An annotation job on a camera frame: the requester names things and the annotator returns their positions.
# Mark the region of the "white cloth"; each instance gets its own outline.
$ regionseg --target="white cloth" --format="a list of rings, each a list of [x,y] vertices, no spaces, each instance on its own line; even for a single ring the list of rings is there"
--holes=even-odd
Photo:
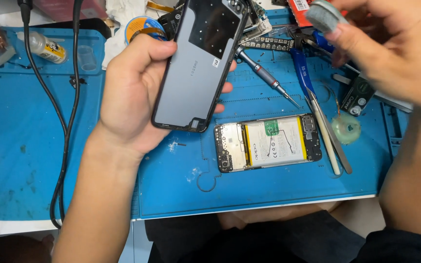
[[[120,28],[105,43],[105,57],[102,62],[103,70],[106,70],[108,63],[126,48],[124,39],[126,24],[134,17],[145,15],[146,6],[147,0],[107,0],[107,14],[110,19],[120,24]]]

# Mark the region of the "green sticker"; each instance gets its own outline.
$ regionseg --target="green sticker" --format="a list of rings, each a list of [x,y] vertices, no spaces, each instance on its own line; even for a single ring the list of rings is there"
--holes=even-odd
[[[264,122],[267,136],[279,135],[279,123],[277,120],[269,120]]]

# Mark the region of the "blue silicone repair mat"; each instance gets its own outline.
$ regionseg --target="blue silicone repair mat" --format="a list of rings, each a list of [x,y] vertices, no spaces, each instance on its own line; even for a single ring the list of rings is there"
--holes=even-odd
[[[9,61],[29,65],[24,44],[15,35],[22,29],[4,29],[17,52]],[[73,75],[73,31],[31,30],[49,38],[65,39],[60,45],[69,52],[66,63],[56,65],[35,55],[34,60],[63,116],[68,119],[75,93],[69,84]],[[81,85],[79,108],[71,135],[65,181],[66,207],[71,201],[85,141],[99,116],[105,81],[105,72],[101,68],[104,43],[105,38],[94,30],[81,30],[79,33],[79,45],[93,48],[97,69],[86,72],[79,68],[80,77],[85,79],[86,84]],[[5,63],[0,68],[0,220],[50,219],[48,210],[61,168],[63,145],[59,119],[32,69]]]
[[[268,17],[272,25],[287,24],[288,13],[286,9],[268,10]],[[205,133],[171,132],[144,158],[133,197],[132,218],[181,216],[378,193],[397,149],[390,142],[390,137],[396,136],[394,128],[388,131],[385,124],[389,112],[385,114],[383,105],[376,99],[370,101],[358,118],[362,126],[360,138],[343,146],[354,171],[351,175],[334,175],[324,144],[321,145],[323,158],[318,162],[219,172],[215,125],[310,112],[288,52],[249,49],[246,53],[268,69],[303,108],[298,109],[272,90],[247,64],[240,64],[227,78],[234,86],[233,92],[220,97],[225,112],[214,115]],[[307,62],[320,105],[331,120],[337,116],[337,106],[326,87],[339,100],[348,90],[346,85],[332,80],[331,75],[354,75],[348,69],[332,69],[326,57],[309,57]]]

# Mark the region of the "phone back panel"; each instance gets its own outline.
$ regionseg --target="phone back panel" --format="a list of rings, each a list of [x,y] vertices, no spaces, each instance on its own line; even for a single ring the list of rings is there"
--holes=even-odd
[[[241,1],[241,14],[229,2],[187,2],[175,39],[178,50],[168,62],[155,105],[155,126],[193,132],[207,128],[246,24],[246,2]]]

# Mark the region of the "glue bottle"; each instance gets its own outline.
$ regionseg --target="glue bottle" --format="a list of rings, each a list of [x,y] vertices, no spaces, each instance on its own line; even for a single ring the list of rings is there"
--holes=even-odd
[[[17,38],[24,41],[24,32],[18,32]],[[29,34],[29,44],[32,53],[53,63],[61,64],[68,58],[66,49],[38,32]]]

